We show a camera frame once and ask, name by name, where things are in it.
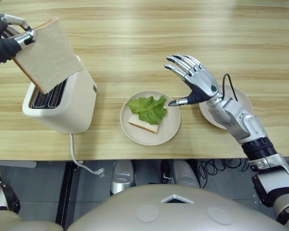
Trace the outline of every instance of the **white toaster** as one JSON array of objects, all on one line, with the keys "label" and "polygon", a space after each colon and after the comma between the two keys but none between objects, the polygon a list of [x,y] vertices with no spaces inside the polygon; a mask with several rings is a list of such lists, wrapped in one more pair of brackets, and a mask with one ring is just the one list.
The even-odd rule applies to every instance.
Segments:
[{"label": "white toaster", "polygon": [[92,120],[97,86],[77,56],[83,69],[42,94],[30,84],[23,113],[60,133],[86,131]]}]

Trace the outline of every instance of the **lettuce leaf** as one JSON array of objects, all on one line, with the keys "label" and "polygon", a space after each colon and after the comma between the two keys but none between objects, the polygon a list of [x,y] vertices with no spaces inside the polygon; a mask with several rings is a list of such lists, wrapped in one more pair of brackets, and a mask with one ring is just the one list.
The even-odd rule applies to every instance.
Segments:
[{"label": "lettuce leaf", "polygon": [[154,97],[140,97],[136,100],[130,100],[127,106],[133,114],[138,114],[139,119],[151,125],[160,124],[163,117],[167,114],[167,109],[164,108],[166,102],[165,96],[161,96],[158,100]]}]

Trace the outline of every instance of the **white bread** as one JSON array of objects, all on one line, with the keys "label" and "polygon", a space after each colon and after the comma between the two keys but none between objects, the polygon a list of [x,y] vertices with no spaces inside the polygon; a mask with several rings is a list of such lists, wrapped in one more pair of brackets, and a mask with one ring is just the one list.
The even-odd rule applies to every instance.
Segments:
[{"label": "white bread", "polygon": [[57,18],[35,30],[36,41],[21,50],[14,61],[42,93],[47,93],[82,66]]},{"label": "white bread", "polygon": [[144,130],[147,130],[153,133],[158,132],[159,125],[151,125],[145,121],[141,121],[138,117],[139,117],[138,114],[132,114],[129,119],[129,124],[132,124],[136,127],[142,128]]}]

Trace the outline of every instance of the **floor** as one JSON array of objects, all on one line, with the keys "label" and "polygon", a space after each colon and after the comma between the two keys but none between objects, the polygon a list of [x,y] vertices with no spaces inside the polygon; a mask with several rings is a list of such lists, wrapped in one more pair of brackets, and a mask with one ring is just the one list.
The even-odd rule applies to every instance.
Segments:
[{"label": "floor", "polygon": [[[135,161],[137,185],[158,183],[160,162],[160,160]],[[104,178],[96,177],[84,169],[78,170],[79,180],[75,190],[77,195],[71,201],[71,207],[75,208],[71,214],[74,221],[109,198],[113,163],[114,161],[85,163],[93,170],[104,167],[106,170]],[[20,199],[19,214],[24,220],[55,222],[64,169],[64,162],[39,162],[36,168],[0,166],[2,182],[10,184]],[[209,176],[205,189],[273,218],[272,208],[259,203],[250,179],[253,175],[250,169],[242,172],[240,168],[226,168],[215,176]]]}]

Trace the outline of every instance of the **beige plate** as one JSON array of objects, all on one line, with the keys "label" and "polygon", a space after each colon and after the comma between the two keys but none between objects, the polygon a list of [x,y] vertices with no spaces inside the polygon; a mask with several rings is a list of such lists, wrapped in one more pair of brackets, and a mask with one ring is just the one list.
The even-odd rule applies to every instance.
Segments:
[{"label": "beige plate", "polygon": [[[223,92],[223,86],[220,84],[218,85],[218,88],[220,90],[220,92],[222,93]],[[246,95],[244,95],[241,91],[239,91],[238,89],[235,89],[235,93],[236,93],[236,97],[237,97],[237,100],[243,105],[243,108],[252,113],[252,105],[250,103],[250,100],[247,98]],[[225,94],[226,95],[229,95],[231,98],[235,99],[234,95],[233,95],[233,92],[232,92],[232,89],[230,86],[228,85],[225,85]],[[211,123],[213,124],[214,126],[217,126],[218,128],[222,128],[222,129],[226,129],[223,125],[220,125],[219,123],[217,123],[211,113],[208,111],[208,105],[206,102],[202,102],[199,104],[199,107],[200,107],[200,110],[201,110],[201,113],[202,115]]]},{"label": "beige plate", "polygon": [[[153,96],[155,100],[158,100],[162,95],[166,97],[165,106],[167,107],[167,114],[160,123],[157,134],[135,127],[128,123],[132,115],[130,108],[126,105],[129,100],[135,100],[139,97],[149,98],[150,96]],[[177,133],[181,123],[179,108],[168,107],[168,103],[172,100],[173,99],[168,95],[155,90],[146,90],[131,96],[124,103],[120,115],[121,126],[125,134],[136,143],[149,146],[159,145],[170,140]]]}]

